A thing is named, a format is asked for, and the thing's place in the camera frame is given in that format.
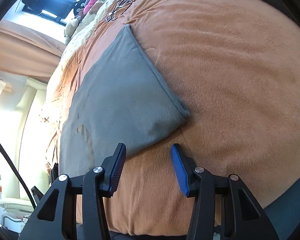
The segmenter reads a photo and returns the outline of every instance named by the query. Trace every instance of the white stuffed animal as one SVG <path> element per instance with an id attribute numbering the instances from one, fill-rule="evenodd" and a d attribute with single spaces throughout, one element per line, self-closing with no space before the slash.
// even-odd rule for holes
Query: white stuffed animal
<path id="1" fill-rule="evenodd" d="M 78 25 L 79 25 L 79 20 L 77 18 L 72 19 L 67 23 L 67 25 L 65 27 L 65 32 L 64 32 L 65 38 L 66 38 L 66 41 L 65 41 L 66 45 L 69 44 L 71 37 L 74 34 Z"/>

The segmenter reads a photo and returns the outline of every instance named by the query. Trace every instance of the pink cloth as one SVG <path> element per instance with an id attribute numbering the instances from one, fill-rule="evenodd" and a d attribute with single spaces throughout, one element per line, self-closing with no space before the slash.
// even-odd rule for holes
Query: pink cloth
<path id="1" fill-rule="evenodd" d="M 91 7 L 97 2 L 98 0 L 90 0 L 87 6 L 83 9 L 83 14 L 86 15 Z"/>

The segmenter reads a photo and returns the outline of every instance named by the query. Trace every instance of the blue gripper pad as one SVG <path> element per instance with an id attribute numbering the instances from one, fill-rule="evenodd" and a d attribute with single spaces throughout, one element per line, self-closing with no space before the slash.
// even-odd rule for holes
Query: blue gripper pad
<path id="1" fill-rule="evenodd" d="M 109 192 L 111 195 L 117 191 L 123 165 L 126 160 L 126 146 L 123 143 L 118 144 L 112 158 L 115 159 L 111 160 L 111 162 L 114 161 L 114 163 L 111 165 L 113 168 L 109 175 Z"/>
<path id="2" fill-rule="evenodd" d="M 186 168 L 184 166 L 184 161 L 186 161 L 186 160 L 185 160 L 185 158 L 183 158 L 184 160 L 181 159 L 182 157 L 184 157 L 184 155 L 181 151 L 179 144 L 177 144 L 177 143 L 173 144 L 171 146 L 170 152 L 171 152 L 172 164 L 173 164 L 176 176 L 177 176 L 180 190 L 185 195 L 185 197 L 188 197 L 189 193 L 190 193 L 190 188 L 189 188 L 189 183 L 188 183 L 189 177 L 188 177 Z"/>

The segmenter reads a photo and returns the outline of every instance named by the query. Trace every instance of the black cord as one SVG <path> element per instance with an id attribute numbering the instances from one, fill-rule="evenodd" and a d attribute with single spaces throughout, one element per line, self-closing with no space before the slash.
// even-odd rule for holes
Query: black cord
<path id="1" fill-rule="evenodd" d="M 9 164 L 10 168 L 12 169 L 13 173 L 17 176 L 17 178 L 20 181 L 23 188 L 25 189 L 25 191 L 30 199 L 31 204 L 32 204 L 33 208 L 35 209 L 35 202 L 34 202 L 34 199 L 32 198 L 32 195 L 31 195 L 28 187 L 26 186 L 25 182 L 21 178 L 19 172 L 17 171 L 16 167 L 14 166 L 12 160 L 9 158 L 9 156 L 6 153 L 6 151 L 4 150 L 4 148 L 2 147 L 1 143 L 0 143 L 0 152 L 3 155 L 3 157 L 6 159 L 7 163 Z"/>

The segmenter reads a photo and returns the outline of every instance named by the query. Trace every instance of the folded gray cloth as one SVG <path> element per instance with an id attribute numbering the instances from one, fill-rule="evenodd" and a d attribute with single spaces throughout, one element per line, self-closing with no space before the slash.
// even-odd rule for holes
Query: folded gray cloth
<path id="1" fill-rule="evenodd" d="M 79 176 L 100 166 L 119 142 L 131 157 L 189 117 L 125 25 L 72 99 L 61 135 L 60 174 Z"/>

